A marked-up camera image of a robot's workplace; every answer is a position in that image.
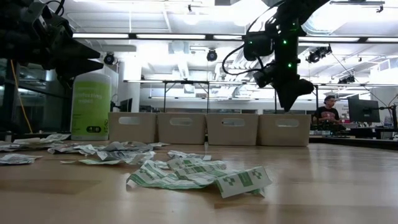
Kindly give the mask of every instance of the person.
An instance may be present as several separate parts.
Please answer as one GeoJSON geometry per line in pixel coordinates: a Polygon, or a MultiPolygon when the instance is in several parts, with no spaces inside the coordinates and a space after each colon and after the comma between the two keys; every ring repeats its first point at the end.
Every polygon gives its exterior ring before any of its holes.
{"type": "Polygon", "coordinates": [[[335,102],[334,96],[327,96],[323,102],[325,106],[321,106],[316,110],[314,121],[318,119],[321,122],[328,121],[331,123],[339,123],[340,117],[338,116],[338,111],[333,108],[335,102]]]}

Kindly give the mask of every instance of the computer monitor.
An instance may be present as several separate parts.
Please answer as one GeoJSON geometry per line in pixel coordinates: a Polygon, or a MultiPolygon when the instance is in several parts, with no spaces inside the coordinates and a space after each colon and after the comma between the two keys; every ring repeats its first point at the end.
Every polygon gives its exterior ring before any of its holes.
{"type": "Polygon", "coordinates": [[[374,100],[348,99],[351,122],[380,122],[379,102],[374,100]]]}
{"type": "Polygon", "coordinates": [[[131,112],[132,98],[120,101],[120,112],[131,112]]]}

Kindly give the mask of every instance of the disinfecting wipes container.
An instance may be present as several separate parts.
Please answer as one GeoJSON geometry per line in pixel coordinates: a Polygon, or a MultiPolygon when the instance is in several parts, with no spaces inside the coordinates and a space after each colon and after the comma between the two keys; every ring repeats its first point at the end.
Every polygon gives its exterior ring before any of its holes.
{"type": "Polygon", "coordinates": [[[72,140],[108,140],[111,78],[101,73],[79,75],[73,84],[72,140]]]}

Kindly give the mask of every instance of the security camera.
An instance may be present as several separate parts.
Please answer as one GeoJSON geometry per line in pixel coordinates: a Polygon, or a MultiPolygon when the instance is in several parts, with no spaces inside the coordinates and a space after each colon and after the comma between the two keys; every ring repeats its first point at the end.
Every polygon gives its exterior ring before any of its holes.
{"type": "Polygon", "coordinates": [[[117,58],[114,56],[114,52],[107,52],[104,58],[104,63],[107,65],[114,65],[118,62],[117,58]]]}
{"type": "Polygon", "coordinates": [[[209,62],[214,62],[217,60],[217,53],[215,49],[210,49],[209,52],[207,53],[207,61],[209,62]]]}

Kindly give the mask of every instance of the orange cable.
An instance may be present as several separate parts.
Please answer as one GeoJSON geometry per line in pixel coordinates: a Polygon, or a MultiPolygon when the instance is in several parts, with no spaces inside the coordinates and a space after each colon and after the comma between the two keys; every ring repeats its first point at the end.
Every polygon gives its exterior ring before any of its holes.
{"type": "Polygon", "coordinates": [[[11,68],[12,68],[12,74],[14,75],[15,88],[17,89],[17,92],[18,92],[18,99],[19,99],[19,102],[21,103],[22,112],[24,113],[24,117],[25,117],[26,123],[27,123],[27,125],[29,127],[29,131],[32,134],[33,133],[32,127],[30,126],[29,119],[27,119],[25,108],[24,108],[24,104],[22,103],[22,99],[21,99],[21,96],[20,96],[19,91],[18,91],[18,81],[17,81],[17,76],[15,74],[14,62],[12,60],[11,60],[11,68]]]}

